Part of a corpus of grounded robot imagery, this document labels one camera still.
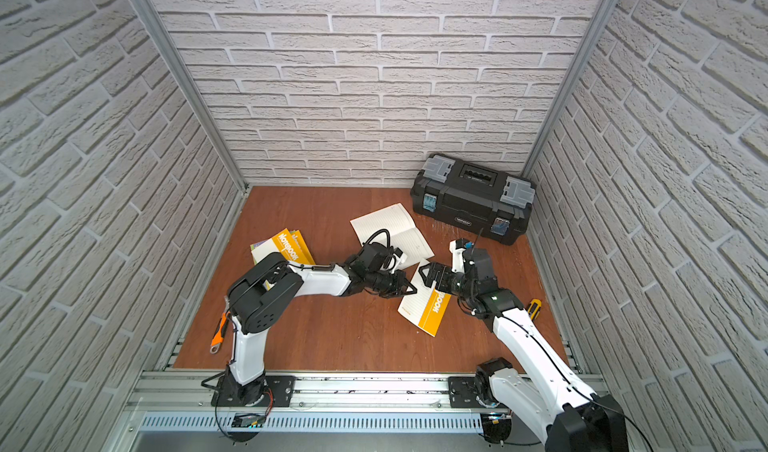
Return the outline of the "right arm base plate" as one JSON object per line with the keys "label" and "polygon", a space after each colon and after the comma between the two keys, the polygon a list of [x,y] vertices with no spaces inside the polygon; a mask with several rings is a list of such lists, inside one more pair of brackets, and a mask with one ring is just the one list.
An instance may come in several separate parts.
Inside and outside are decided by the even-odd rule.
{"label": "right arm base plate", "polygon": [[505,409],[517,411],[527,403],[516,392],[492,390],[491,376],[449,376],[448,393],[452,408]]}

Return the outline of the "aluminium corner post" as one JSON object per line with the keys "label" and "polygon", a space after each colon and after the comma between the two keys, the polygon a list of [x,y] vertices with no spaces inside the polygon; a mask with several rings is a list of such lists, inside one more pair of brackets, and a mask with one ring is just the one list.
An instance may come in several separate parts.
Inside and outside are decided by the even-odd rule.
{"label": "aluminium corner post", "polygon": [[569,97],[575,91],[618,1],[619,0],[600,0],[598,2],[596,11],[585,30],[569,67],[566,69],[563,81],[547,111],[540,131],[522,170],[522,176],[524,178],[531,177],[533,168],[542,154],[544,145],[553,131],[556,121],[565,109]]}
{"label": "aluminium corner post", "polygon": [[203,131],[210,140],[214,150],[221,159],[225,169],[232,178],[239,192],[246,196],[249,186],[243,178],[236,162],[223,139],[215,119],[206,105],[191,73],[188,70],[179,50],[166,29],[159,13],[151,0],[129,0],[138,18],[142,21],[146,32],[153,40],[158,53],[166,63],[169,72],[177,83],[193,113],[197,117]]}

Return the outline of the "lined notebook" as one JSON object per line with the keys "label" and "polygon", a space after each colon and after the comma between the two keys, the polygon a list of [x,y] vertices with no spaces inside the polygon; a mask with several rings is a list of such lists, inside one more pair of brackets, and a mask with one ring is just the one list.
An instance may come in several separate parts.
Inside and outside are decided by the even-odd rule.
{"label": "lined notebook", "polygon": [[273,252],[299,264],[316,264],[300,230],[284,229],[271,238],[252,244],[250,252],[255,264]]}
{"label": "lined notebook", "polygon": [[399,248],[405,255],[405,259],[397,266],[398,270],[417,265],[434,256],[425,237],[401,203],[352,219],[350,224],[361,243],[379,229],[386,229],[389,232],[390,245]]}

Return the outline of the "right aluminium corner post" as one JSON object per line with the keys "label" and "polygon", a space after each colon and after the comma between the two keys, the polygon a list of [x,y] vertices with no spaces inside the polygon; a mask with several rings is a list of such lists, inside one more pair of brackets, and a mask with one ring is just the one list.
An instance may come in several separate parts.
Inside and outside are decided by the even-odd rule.
{"label": "right aluminium corner post", "polygon": [[596,11],[585,30],[569,67],[566,69],[563,81],[547,111],[540,131],[522,170],[522,176],[524,178],[531,177],[533,168],[542,154],[544,145],[553,131],[556,121],[565,109],[569,97],[575,91],[618,1],[619,0],[600,0],[598,2]]}

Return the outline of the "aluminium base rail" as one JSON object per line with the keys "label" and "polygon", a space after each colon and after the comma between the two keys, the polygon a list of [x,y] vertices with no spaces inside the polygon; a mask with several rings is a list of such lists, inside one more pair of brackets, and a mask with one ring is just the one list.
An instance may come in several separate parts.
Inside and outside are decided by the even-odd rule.
{"label": "aluminium base rail", "polygon": [[[296,377],[290,405],[277,412],[485,412],[452,408],[448,377],[460,373],[384,373],[272,371]],[[127,406],[144,411],[211,411],[216,372],[169,369],[144,372],[129,394]]]}

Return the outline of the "orange adjustable wrench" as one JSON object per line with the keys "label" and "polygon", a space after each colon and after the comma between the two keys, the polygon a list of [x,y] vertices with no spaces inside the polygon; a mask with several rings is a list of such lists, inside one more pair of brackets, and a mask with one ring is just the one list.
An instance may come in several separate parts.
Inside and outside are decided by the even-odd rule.
{"label": "orange adjustable wrench", "polygon": [[222,315],[221,315],[221,317],[220,317],[220,319],[219,319],[219,321],[217,323],[215,332],[214,332],[213,337],[212,337],[211,342],[210,342],[210,348],[209,348],[209,352],[212,355],[217,354],[219,352],[219,350],[221,349],[221,346],[222,346],[222,344],[224,342],[224,339],[225,339],[225,336],[226,336],[228,322],[229,322],[229,317],[230,317],[229,311],[225,310],[222,313]]}

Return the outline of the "black grey toolbox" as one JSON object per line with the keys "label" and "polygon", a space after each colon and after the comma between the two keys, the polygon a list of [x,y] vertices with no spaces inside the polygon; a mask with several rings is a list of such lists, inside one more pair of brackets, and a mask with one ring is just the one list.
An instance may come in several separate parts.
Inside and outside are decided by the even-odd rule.
{"label": "black grey toolbox", "polygon": [[528,229],[535,185],[458,158],[430,155],[410,189],[416,213],[512,245]]}

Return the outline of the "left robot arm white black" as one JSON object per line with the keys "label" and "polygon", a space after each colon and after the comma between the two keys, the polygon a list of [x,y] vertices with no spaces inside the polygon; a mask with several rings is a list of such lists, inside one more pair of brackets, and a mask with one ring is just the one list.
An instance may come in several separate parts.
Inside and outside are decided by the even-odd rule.
{"label": "left robot arm white black", "polygon": [[300,264],[278,252],[268,254],[228,292],[234,335],[226,380],[241,395],[262,395],[268,332],[296,297],[349,297],[364,290],[386,299],[415,294],[416,287],[398,268],[403,256],[398,248],[370,241],[346,261],[330,265]]}

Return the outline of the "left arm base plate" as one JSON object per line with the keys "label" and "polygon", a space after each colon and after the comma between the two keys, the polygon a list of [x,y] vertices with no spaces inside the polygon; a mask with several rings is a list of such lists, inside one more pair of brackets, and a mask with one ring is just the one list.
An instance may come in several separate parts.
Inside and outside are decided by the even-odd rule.
{"label": "left arm base plate", "polygon": [[252,382],[239,384],[229,369],[215,376],[212,388],[212,406],[218,407],[273,407],[285,408],[290,405],[296,377],[292,375],[267,375]]}

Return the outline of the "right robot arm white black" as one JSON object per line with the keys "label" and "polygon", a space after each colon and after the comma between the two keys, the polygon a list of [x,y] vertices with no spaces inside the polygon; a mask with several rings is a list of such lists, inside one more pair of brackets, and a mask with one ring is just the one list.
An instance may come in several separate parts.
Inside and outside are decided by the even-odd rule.
{"label": "right robot arm white black", "polygon": [[523,303],[498,285],[488,252],[461,246],[450,266],[418,268],[419,282],[453,295],[486,324],[520,363],[526,378],[501,358],[481,364],[478,396],[508,408],[547,451],[627,451],[626,419],[609,394],[598,395],[536,328]]}

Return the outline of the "left aluminium corner post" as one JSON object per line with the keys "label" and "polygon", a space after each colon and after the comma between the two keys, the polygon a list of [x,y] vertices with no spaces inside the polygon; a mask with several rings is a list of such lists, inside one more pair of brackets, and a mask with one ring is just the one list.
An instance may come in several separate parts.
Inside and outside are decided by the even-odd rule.
{"label": "left aluminium corner post", "polygon": [[197,117],[203,131],[210,140],[214,150],[221,159],[225,169],[232,178],[239,192],[246,196],[249,186],[243,178],[236,162],[223,139],[215,119],[206,105],[191,73],[188,70],[179,50],[166,29],[159,13],[151,0],[129,0],[138,18],[142,21],[146,32],[153,40],[158,53],[166,63],[169,72],[177,83],[193,113]]}

